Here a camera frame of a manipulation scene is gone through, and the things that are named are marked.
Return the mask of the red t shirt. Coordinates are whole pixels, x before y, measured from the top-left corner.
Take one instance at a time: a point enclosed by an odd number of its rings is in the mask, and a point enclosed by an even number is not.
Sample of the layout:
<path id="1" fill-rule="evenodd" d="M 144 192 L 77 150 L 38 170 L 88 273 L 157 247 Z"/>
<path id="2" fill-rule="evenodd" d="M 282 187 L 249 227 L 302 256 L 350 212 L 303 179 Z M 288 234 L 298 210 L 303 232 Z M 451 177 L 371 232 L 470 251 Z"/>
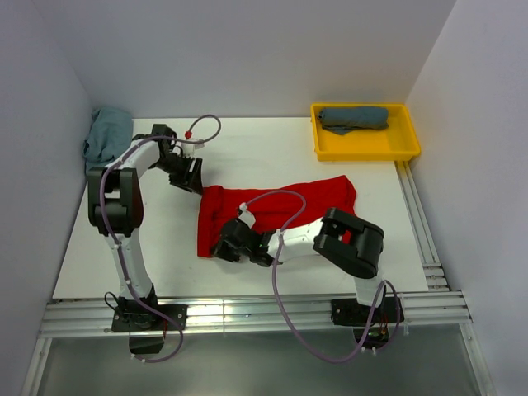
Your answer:
<path id="1" fill-rule="evenodd" d="M 197 225 L 196 254 L 201 258 L 212 257 L 219 241 L 223 225 L 237 216 L 242 203 L 249 204 L 249 211 L 256 218 L 254 229 L 259 233 L 281 227 L 302 206 L 299 197 L 283 191 L 294 191 L 306 200 L 304 211 L 289 225 L 290 228 L 311 223 L 325 215 L 329 208 L 337 207 L 349 214 L 354 213 L 356 189 L 346 176 L 283 186 L 281 193 L 262 198 L 265 190 L 227 189 L 208 186 L 201 197 Z"/>

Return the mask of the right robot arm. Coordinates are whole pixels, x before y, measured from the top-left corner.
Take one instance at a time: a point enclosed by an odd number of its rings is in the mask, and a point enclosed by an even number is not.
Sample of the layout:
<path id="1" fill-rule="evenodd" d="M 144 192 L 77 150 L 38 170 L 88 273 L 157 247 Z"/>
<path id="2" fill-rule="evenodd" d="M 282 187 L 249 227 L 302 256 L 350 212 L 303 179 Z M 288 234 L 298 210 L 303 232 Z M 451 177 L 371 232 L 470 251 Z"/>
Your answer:
<path id="1" fill-rule="evenodd" d="M 330 208 L 314 222 L 282 231 L 258 232 L 255 216 L 247 209 L 226 222 L 214 257 L 237 262 L 246 257 L 259 266 L 269 267 L 302 257 L 319 255 L 353 277 L 357 312 L 365 321 L 377 320 L 385 311 L 379 260 L 384 248 L 380 227 L 338 208 Z"/>

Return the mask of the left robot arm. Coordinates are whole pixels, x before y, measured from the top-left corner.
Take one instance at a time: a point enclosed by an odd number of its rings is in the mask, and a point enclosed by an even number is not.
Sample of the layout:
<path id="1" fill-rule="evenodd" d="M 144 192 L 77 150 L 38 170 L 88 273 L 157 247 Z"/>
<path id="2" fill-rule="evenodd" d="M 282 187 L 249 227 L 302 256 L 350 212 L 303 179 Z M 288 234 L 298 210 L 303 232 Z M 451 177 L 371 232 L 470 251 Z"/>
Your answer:
<path id="1" fill-rule="evenodd" d="M 120 279 L 115 316 L 142 329 L 158 325 L 161 309 L 140 246 L 144 203 L 139 179 L 157 168 L 170 185 L 201 195 L 202 159 L 194 156 L 200 145 L 191 132 L 180 140 L 168 125 L 155 124 L 149 134 L 135 136 L 116 160 L 87 174 L 88 219 L 111 249 Z"/>

